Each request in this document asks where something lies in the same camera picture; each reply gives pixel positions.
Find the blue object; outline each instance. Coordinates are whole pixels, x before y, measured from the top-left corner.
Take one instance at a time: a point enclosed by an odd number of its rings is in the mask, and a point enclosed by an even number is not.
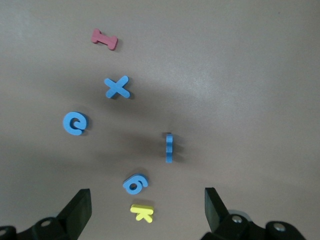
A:
[[[172,163],[172,154],[173,154],[173,142],[174,142],[174,136],[171,133],[166,134],[166,158],[165,162],[167,164]]]
[[[107,78],[104,80],[104,84],[107,85],[110,89],[105,93],[106,97],[111,99],[116,93],[128,99],[130,97],[130,92],[125,90],[123,87],[129,82],[127,76],[123,76],[119,81],[114,82],[111,79]]]
[[[80,112],[72,111],[63,119],[64,129],[72,135],[79,136],[87,128],[87,118]]]
[[[124,181],[123,187],[128,194],[136,195],[141,192],[143,187],[148,187],[148,179],[142,173],[136,173]]]

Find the gray surface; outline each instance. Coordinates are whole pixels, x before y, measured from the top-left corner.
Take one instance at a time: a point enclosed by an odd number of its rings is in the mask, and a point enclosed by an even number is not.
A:
[[[91,188],[80,240],[197,240],[204,188],[260,226],[319,239],[320,2],[0,2],[0,225],[22,231]],[[94,28],[116,35],[95,45]],[[133,99],[107,99],[130,77]],[[90,118],[65,132],[66,113]],[[175,135],[165,163],[164,132]],[[126,177],[150,187],[131,196]],[[137,222],[132,203],[151,203]]]

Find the blue x-shaped toy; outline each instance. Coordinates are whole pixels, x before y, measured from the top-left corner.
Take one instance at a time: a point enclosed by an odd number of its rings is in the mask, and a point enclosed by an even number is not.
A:
[[[104,84],[107,85],[110,89],[105,93],[106,97],[111,99],[116,93],[128,99],[130,97],[130,92],[125,90],[123,87],[129,82],[127,76],[123,76],[119,81],[114,82],[111,79],[107,78],[104,80]]]

